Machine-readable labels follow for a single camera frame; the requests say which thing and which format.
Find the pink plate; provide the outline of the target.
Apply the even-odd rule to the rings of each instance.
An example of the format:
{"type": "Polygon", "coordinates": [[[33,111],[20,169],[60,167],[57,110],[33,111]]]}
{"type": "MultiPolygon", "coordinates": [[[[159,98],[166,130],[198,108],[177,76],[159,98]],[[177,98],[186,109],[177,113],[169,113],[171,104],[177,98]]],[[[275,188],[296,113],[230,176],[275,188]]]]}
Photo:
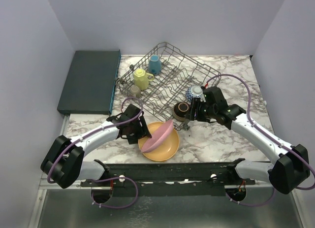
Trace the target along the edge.
{"type": "Polygon", "coordinates": [[[168,120],[162,123],[153,133],[152,137],[147,139],[141,148],[142,153],[149,153],[157,149],[173,131],[173,121],[168,120]]]}

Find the brown beige bowl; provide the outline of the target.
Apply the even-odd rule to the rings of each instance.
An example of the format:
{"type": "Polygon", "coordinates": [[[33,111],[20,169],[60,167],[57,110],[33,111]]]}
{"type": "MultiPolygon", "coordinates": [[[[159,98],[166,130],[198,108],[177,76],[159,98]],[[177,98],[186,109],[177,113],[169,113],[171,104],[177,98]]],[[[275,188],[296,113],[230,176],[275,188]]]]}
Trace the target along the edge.
{"type": "Polygon", "coordinates": [[[189,112],[190,105],[187,102],[178,102],[172,110],[173,117],[180,122],[185,121],[185,115],[189,112]]]}

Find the red patterned bowl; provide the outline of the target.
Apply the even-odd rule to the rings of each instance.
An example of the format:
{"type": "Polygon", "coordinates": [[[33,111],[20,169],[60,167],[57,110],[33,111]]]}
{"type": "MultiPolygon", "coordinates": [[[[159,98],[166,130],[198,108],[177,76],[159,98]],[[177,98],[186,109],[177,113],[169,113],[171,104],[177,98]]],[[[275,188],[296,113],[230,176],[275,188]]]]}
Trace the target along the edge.
{"type": "Polygon", "coordinates": [[[189,102],[191,102],[191,100],[193,98],[202,98],[203,97],[203,90],[200,86],[194,85],[189,87],[186,90],[186,98],[189,102]]]}

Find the small grey cup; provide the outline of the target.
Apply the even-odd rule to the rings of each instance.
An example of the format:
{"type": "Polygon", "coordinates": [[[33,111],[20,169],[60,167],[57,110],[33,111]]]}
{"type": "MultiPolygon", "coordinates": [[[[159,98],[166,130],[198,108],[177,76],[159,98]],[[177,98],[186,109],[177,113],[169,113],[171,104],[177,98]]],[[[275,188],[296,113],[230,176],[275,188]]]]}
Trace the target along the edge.
{"type": "Polygon", "coordinates": [[[133,97],[140,98],[141,97],[141,89],[136,85],[132,85],[130,88],[130,94],[133,97]]]}

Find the grey wire dish rack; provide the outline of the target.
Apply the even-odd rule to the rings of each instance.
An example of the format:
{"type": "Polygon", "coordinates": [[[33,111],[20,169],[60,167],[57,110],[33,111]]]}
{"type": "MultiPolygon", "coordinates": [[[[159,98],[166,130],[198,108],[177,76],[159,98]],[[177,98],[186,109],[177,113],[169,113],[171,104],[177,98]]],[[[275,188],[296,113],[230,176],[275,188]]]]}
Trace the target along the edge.
{"type": "Polygon", "coordinates": [[[172,115],[174,106],[182,101],[187,102],[186,91],[191,86],[204,86],[211,77],[214,80],[210,85],[217,85],[221,78],[219,71],[205,62],[184,54],[179,48],[168,42],[157,44],[144,55],[137,63],[130,65],[129,70],[116,81],[116,87],[124,96],[130,95],[134,83],[133,72],[136,69],[148,70],[149,59],[158,55],[161,60],[161,73],[149,82],[147,89],[141,91],[140,99],[146,115],[151,114],[158,121],[172,119],[177,131],[188,130],[188,123],[180,122],[172,115]]]}

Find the yellow-green faceted mug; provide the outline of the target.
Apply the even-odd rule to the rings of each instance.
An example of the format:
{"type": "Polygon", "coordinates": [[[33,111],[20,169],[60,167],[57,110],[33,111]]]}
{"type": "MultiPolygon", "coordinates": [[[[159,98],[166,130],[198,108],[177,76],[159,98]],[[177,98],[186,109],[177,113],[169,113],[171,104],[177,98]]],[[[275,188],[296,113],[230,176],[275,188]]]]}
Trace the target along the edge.
{"type": "Polygon", "coordinates": [[[149,86],[149,82],[154,80],[154,75],[139,68],[133,72],[134,84],[140,90],[145,90],[149,86]]]}

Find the blue floral mug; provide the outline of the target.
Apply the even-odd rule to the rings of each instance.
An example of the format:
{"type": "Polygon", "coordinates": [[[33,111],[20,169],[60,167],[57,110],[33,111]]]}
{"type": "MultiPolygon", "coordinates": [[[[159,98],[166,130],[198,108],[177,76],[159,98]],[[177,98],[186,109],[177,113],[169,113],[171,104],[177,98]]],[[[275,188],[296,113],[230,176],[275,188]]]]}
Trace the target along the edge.
{"type": "Polygon", "coordinates": [[[149,59],[148,70],[153,75],[158,75],[161,72],[161,61],[158,55],[151,55],[149,59]]]}

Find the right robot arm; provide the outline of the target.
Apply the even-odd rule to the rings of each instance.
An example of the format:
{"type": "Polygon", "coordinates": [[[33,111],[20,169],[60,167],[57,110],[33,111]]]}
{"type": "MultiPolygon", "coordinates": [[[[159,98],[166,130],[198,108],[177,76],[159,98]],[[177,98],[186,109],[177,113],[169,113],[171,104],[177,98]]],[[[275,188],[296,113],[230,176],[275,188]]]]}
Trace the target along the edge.
{"type": "Polygon", "coordinates": [[[308,150],[301,144],[285,142],[252,120],[249,113],[236,104],[228,105],[218,87],[203,90],[203,98],[192,98],[185,115],[189,121],[216,122],[232,130],[258,148],[268,163],[237,159],[227,171],[229,183],[243,179],[270,183],[277,191],[288,194],[310,176],[308,150]]]}

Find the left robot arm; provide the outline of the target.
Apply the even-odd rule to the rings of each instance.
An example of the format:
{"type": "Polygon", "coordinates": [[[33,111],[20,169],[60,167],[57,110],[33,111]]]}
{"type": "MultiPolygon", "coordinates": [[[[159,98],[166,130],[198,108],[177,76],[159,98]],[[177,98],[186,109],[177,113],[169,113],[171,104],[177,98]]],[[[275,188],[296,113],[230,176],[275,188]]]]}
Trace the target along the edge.
{"type": "Polygon", "coordinates": [[[95,129],[67,138],[58,136],[41,163],[40,169],[47,175],[49,183],[65,189],[77,180],[93,180],[98,186],[109,181],[108,167],[100,160],[84,161],[84,157],[101,145],[118,138],[136,144],[144,137],[151,137],[144,113],[130,104],[116,116],[110,116],[95,129]]]}

